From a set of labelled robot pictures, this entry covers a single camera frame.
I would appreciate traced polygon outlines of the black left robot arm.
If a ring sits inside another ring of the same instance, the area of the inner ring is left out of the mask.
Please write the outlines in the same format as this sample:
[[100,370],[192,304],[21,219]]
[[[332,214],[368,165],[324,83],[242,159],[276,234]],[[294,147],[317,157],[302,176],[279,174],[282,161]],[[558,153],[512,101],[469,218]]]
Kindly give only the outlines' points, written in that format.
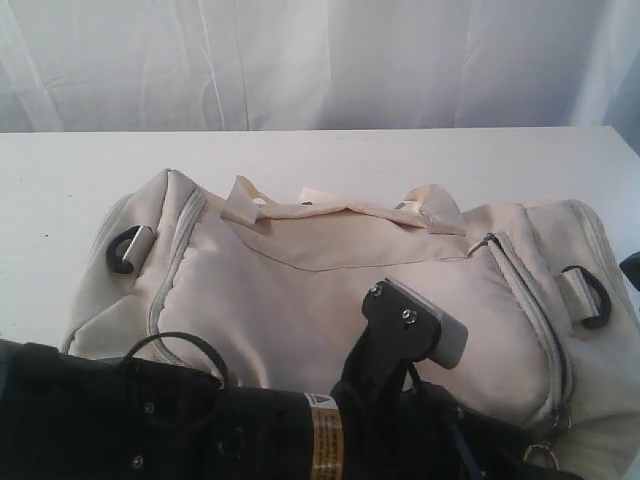
[[5,479],[560,479],[526,432],[427,384],[380,410],[347,381],[327,396],[227,387],[141,359],[1,345]]

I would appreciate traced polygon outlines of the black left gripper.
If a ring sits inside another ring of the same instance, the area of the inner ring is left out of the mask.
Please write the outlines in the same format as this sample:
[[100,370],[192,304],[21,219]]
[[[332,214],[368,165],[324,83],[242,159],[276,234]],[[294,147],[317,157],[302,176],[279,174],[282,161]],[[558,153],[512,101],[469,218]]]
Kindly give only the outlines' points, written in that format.
[[331,391],[340,407],[344,479],[577,479],[552,460],[536,464],[528,431],[458,404],[419,382],[375,413],[345,381]]

